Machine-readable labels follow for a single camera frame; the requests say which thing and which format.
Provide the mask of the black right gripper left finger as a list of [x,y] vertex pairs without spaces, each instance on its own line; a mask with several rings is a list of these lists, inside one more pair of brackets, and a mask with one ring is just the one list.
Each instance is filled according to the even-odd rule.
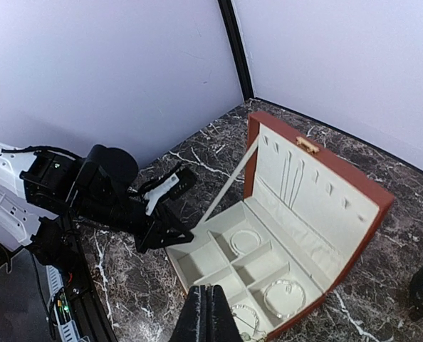
[[171,342],[207,340],[207,288],[192,286],[169,339]]

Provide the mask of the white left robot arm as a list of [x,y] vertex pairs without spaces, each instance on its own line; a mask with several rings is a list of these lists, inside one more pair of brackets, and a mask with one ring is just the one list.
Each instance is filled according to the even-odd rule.
[[131,234],[144,253],[189,243],[191,231],[165,205],[196,183],[181,164],[130,191],[139,167],[117,147],[94,145],[81,157],[60,147],[0,143],[0,227],[44,266],[72,272],[78,255],[64,222],[82,217]]

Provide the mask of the red jewelry box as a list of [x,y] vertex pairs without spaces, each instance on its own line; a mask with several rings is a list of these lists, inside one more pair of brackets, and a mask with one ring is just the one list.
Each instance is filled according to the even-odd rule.
[[265,112],[235,169],[244,197],[211,204],[194,240],[167,248],[184,290],[220,285],[242,341],[268,341],[320,306],[349,273],[394,197]]

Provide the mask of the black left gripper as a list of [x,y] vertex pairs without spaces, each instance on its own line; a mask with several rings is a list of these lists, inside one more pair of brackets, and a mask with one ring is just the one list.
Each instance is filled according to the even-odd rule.
[[166,206],[159,208],[160,215],[136,217],[131,221],[135,248],[139,253],[190,243],[194,235]]

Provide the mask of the left black frame post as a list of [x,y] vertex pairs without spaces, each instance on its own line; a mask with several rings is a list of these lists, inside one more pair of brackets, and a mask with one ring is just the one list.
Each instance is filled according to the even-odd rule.
[[246,59],[243,40],[237,22],[236,12],[231,0],[218,0],[217,2],[234,58],[234,64],[240,82],[241,93],[243,99],[248,100],[254,97],[254,90],[251,82],[250,70]]

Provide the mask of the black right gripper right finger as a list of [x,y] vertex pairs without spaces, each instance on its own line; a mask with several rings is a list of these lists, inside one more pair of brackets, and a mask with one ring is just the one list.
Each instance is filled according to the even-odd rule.
[[224,290],[220,285],[207,287],[207,341],[242,341]]

